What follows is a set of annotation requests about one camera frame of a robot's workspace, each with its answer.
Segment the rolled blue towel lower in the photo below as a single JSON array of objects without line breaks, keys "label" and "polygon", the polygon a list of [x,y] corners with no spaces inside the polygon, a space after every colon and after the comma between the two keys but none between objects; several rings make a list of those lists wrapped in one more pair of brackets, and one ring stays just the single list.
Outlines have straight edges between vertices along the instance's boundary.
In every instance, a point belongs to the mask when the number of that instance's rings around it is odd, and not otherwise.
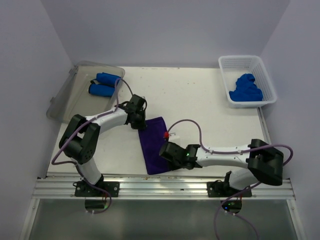
[{"label": "rolled blue towel lower", "polygon": [[91,84],[88,92],[94,96],[109,98],[114,94],[115,88],[103,84]]}]

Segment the crumpled blue towel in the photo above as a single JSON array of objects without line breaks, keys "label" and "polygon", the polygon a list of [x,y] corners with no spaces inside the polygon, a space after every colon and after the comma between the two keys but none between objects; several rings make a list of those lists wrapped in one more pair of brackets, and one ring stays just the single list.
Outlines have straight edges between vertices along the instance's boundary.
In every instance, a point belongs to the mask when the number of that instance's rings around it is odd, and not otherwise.
[{"label": "crumpled blue towel", "polygon": [[263,100],[262,90],[255,84],[255,77],[251,73],[241,75],[234,91],[229,91],[230,99],[234,102],[260,102]]}]

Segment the white plastic basket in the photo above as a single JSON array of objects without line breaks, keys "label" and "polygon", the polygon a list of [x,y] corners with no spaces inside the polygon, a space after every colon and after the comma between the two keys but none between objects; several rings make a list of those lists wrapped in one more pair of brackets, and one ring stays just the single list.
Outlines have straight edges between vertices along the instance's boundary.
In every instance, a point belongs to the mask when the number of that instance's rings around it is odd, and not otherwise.
[{"label": "white plastic basket", "polygon": [[276,91],[260,57],[227,55],[218,64],[231,108],[259,108],[276,102]]}]

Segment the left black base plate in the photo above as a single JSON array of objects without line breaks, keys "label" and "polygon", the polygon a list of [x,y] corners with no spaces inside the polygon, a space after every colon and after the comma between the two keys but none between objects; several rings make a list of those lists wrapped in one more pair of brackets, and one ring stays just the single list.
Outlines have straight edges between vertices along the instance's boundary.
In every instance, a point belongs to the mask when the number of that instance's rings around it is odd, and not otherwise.
[{"label": "left black base plate", "polygon": [[104,191],[108,192],[111,197],[118,197],[120,191],[120,183],[117,181],[103,181],[94,187],[84,181],[77,181],[72,185],[75,187],[74,195],[76,197],[107,197],[108,195]]}]

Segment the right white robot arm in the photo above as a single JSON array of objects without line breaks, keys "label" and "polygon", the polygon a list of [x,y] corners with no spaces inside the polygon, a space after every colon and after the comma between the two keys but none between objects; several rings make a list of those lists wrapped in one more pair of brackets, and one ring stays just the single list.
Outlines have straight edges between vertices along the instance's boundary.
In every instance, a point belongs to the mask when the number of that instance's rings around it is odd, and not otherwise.
[{"label": "right white robot arm", "polygon": [[284,154],[260,139],[252,139],[248,145],[217,149],[204,149],[199,144],[189,144],[182,148],[167,141],[160,148],[159,156],[176,169],[238,167],[239,170],[227,172],[220,186],[231,197],[256,183],[270,186],[283,183]]}]

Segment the rolled blue towel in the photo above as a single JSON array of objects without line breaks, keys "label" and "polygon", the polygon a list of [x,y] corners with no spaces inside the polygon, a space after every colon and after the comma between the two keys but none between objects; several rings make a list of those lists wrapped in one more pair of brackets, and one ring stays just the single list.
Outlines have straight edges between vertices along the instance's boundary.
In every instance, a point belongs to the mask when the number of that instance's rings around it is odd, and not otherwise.
[{"label": "rolled blue towel", "polygon": [[91,84],[88,92],[94,96],[109,98],[114,94],[115,88],[103,84]]},{"label": "rolled blue towel", "polygon": [[115,87],[116,81],[121,77],[118,75],[101,72],[96,74],[96,81],[101,85],[106,85],[108,87]]}]

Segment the clear plastic bin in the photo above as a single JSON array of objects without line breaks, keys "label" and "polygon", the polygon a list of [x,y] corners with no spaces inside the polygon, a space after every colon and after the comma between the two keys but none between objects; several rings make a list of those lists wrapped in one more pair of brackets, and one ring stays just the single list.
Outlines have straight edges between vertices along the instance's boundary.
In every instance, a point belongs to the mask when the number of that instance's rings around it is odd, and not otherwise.
[{"label": "clear plastic bin", "polygon": [[59,123],[69,123],[76,115],[92,116],[109,110],[116,102],[116,96],[102,97],[89,93],[91,81],[98,73],[107,73],[123,78],[125,70],[92,61],[80,61],[70,71],[69,76],[46,112],[48,119]]}]

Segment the aluminium mounting rail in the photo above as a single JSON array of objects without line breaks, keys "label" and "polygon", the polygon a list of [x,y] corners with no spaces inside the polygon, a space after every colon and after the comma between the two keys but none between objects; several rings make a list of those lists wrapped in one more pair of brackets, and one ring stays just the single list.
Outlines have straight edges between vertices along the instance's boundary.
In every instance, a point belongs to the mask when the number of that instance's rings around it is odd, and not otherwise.
[{"label": "aluminium mounting rail", "polygon": [[[80,177],[74,173],[50,173],[38,179],[33,189],[33,199],[75,199],[74,182]],[[212,177],[105,175],[107,182],[118,182],[117,200],[205,200],[207,183],[221,180]],[[295,193],[290,180],[281,186],[260,184],[251,190],[248,200],[294,200]]]}]

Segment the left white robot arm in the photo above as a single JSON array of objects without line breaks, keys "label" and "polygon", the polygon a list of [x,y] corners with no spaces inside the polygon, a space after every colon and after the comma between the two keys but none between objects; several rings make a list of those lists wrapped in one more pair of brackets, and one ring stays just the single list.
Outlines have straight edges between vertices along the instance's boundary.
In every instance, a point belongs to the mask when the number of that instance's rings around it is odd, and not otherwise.
[{"label": "left white robot arm", "polygon": [[98,170],[94,160],[100,134],[122,125],[129,125],[133,130],[144,130],[146,124],[147,101],[136,94],[129,101],[117,103],[108,111],[92,115],[74,115],[60,142],[59,151],[51,164],[57,165],[58,156],[64,153],[71,159],[86,185],[86,190],[92,196],[103,193],[103,175]]}]

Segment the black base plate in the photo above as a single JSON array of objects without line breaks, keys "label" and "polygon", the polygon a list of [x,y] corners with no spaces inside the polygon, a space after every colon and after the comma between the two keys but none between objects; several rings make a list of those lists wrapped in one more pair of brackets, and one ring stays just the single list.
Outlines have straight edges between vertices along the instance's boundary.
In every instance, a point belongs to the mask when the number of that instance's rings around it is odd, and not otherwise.
[{"label": "black base plate", "polygon": [[206,183],[207,195],[209,198],[228,198],[240,190],[236,190],[222,180],[208,181]]},{"label": "black base plate", "polygon": [[108,192],[111,197],[118,197],[120,191],[120,183],[117,181],[103,181],[94,187],[84,181],[77,181],[72,185],[75,187],[74,195],[76,197],[107,197],[108,195],[104,191]]}]

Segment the rolled blue towel upper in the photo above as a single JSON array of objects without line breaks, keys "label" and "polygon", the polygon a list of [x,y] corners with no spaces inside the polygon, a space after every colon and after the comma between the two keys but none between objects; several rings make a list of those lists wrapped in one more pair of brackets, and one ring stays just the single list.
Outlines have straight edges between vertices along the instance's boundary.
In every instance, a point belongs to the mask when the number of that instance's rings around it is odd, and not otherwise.
[{"label": "rolled blue towel upper", "polygon": [[96,81],[101,85],[106,85],[108,87],[115,87],[116,81],[121,77],[118,75],[101,72],[96,74]]}]

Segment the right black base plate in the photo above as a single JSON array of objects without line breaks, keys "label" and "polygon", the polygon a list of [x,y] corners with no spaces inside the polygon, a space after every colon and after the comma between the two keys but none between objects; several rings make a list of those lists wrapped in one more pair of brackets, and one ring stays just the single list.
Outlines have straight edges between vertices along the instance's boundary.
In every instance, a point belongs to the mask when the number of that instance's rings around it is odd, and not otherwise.
[{"label": "right black base plate", "polygon": [[240,190],[236,190],[222,180],[208,181],[206,183],[207,195],[209,198],[228,198]]}]

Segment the purple towel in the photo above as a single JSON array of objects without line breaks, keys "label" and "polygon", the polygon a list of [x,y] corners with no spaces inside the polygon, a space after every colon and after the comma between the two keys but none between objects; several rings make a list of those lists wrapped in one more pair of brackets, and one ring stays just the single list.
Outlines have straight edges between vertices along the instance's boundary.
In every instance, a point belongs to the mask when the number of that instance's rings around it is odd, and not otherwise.
[{"label": "purple towel", "polygon": [[148,175],[157,175],[176,170],[169,161],[159,155],[166,142],[164,135],[167,127],[160,117],[146,120],[146,128],[138,130],[139,141]]}]

